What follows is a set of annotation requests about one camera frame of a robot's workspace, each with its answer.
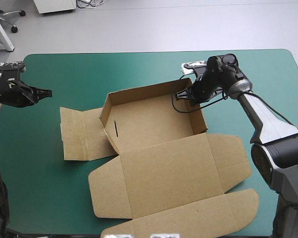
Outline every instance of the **box flap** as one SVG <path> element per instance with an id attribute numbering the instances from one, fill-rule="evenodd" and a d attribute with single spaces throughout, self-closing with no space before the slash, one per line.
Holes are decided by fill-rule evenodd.
<path id="1" fill-rule="evenodd" d="M 60 109 L 65 160 L 90 161 L 117 153 L 112 148 L 99 119 L 102 108 L 85 112 Z"/>
<path id="2" fill-rule="evenodd" d="M 119 189 L 128 196 L 120 199 L 130 205 L 132 218 L 224 194 L 251 174 L 242 141 L 228 135 L 202 133 L 121 153 L 113 160 L 122 166 L 124 184 Z M 107 212 L 107 199 L 95 196 L 117 189 L 105 178 L 113 176 L 118 184 L 115 174 L 121 173 L 111 170 L 111 174 L 103 175 L 101 171 L 107 166 L 94 170 L 89 184 L 96 215 L 112 218 L 115 210 Z M 119 211 L 114 217 L 130 218 Z"/>
<path id="3" fill-rule="evenodd" d="M 119 156 L 106 163 L 106 166 L 101 166 L 97 173 L 91 172 L 88 180 L 91 196 L 97 201 L 106 203 L 106 206 L 98 202 L 94 204 L 94 213 L 97 217 L 132 218 Z"/>
<path id="4" fill-rule="evenodd" d="M 199 134 L 207 127 L 201 110 L 180 114 L 172 107 L 177 81 L 108 94 L 100 119 L 117 153 L 124 153 Z M 177 90 L 191 85 L 182 79 Z M 174 101 L 182 111 L 197 109 L 186 100 Z"/>
<path id="5" fill-rule="evenodd" d="M 132 234 L 148 238 L 157 233 L 177 233 L 183 238 L 221 237 L 249 225 L 258 205 L 254 190 L 233 192 L 134 219 L 105 229 L 101 237 Z"/>

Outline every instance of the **cardboard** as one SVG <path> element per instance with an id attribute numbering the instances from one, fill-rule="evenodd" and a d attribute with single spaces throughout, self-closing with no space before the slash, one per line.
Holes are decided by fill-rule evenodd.
<path id="1" fill-rule="evenodd" d="M 255 191 L 225 194 L 251 174 L 242 141 L 205 133 L 201 110 L 175 111 L 174 87 L 192 85 L 189 78 L 177 83 L 109 93 L 101 113 L 61 108 L 66 159 L 119 154 L 90 173 L 92 204 L 97 217 L 132 220 L 104 230 L 102 237 L 179 233 L 215 238 L 244 228 L 257 213 Z M 199 107 L 174 102 L 182 111 Z M 100 138 L 108 139 L 106 146 Z"/>
<path id="2" fill-rule="evenodd" d="M 257 208 L 258 194 L 254 190 L 232 192 L 122 223 L 105 229 L 101 238 L 110 234 L 148 238 L 154 233 L 178 233 L 182 238 L 221 237 L 249 225 Z"/>
<path id="3" fill-rule="evenodd" d="M 181 114 L 171 104 L 176 81 L 109 93 L 100 115 L 106 134 L 118 154 L 205 132 L 202 111 Z M 182 79 L 177 90 L 192 84 Z M 175 101 L 178 109 L 188 111 L 186 100 Z"/>
<path id="4" fill-rule="evenodd" d="M 202 133 L 121 153 L 88 180 L 97 217 L 134 219 L 222 195 L 250 174 L 238 137 Z"/>
<path id="5" fill-rule="evenodd" d="M 101 110 L 81 112 L 61 107 L 64 160 L 91 161 L 117 154 L 99 119 Z"/>
<path id="6" fill-rule="evenodd" d="M 97 217 L 133 219 L 104 230 L 102 237 L 179 233 L 214 238 L 239 231 L 255 218 L 254 190 L 224 194 L 250 174 L 239 137 L 202 133 L 121 153 L 88 180 Z"/>

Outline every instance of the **white floor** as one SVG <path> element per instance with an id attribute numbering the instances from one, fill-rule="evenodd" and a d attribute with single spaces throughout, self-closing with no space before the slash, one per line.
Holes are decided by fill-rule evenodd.
<path id="1" fill-rule="evenodd" d="M 0 7 L 27 12 L 12 18 L 18 33 L 5 27 L 15 50 L 0 52 L 0 61 L 36 53 L 283 48 L 298 64 L 298 0 L 108 0 L 96 10 L 43 16 L 32 0 L 1 0 Z"/>

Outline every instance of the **flattened cardboard box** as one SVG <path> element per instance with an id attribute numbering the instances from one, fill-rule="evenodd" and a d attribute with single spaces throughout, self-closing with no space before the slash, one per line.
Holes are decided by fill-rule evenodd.
<path id="1" fill-rule="evenodd" d="M 182 79 L 176 90 L 191 84 L 190 79 Z M 176 112 L 171 104 L 175 85 L 171 81 L 107 96 L 100 121 L 119 156 L 90 174 L 93 208 L 98 217 L 133 220 L 106 229 L 102 236 L 147 238 L 153 233 L 180 233 L 190 238 L 218 237 L 247 226 L 257 213 L 255 191 L 224 194 L 251 173 L 242 142 L 236 136 L 206 134 L 201 110 Z M 185 100 L 175 104 L 182 111 L 198 108 Z M 71 114 L 77 117 L 74 110 Z M 83 123 L 79 146 L 80 156 L 86 158 L 86 143 L 81 138 L 87 137 L 89 126 Z M 70 126 L 64 125 L 63 141 L 76 139 L 81 130 L 76 129 L 76 136 L 68 139 L 63 131 Z"/>
<path id="2" fill-rule="evenodd" d="M 179 233 L 219 237 L 246 227 L 258 209 L 250 189 L 224 194 L 251 174 L 236 136 L 198 134 L 121 153 L 89 175 L 97 217 L 132 218 L 104 235 Z"/>

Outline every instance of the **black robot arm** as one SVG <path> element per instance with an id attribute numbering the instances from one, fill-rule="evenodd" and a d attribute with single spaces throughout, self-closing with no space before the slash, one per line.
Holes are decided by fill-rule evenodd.
<path id="1" fill-rule="evenodd" d="M 272 236 L 298 238 L 298 129 L 288 120 L 278 119 L 272 112 L 276 111 L 252 92 L 252 83 L 238 67 L 235 55 L 185 63 L 182 71 L 194 73 L 196 81 L 177 92 L 177 100 L 199 104 L 222 91 L 239 101 L 255 128 L 250 140 L 253 162 L 268 186 L 279 194 Z"/>
<path id="2" fill-rule="evenodd" d="M 28 86 L 20 79 L 24 62 L 0 63 L 0 103 L 23 108 L 52 96 L 51 90 Z"/>

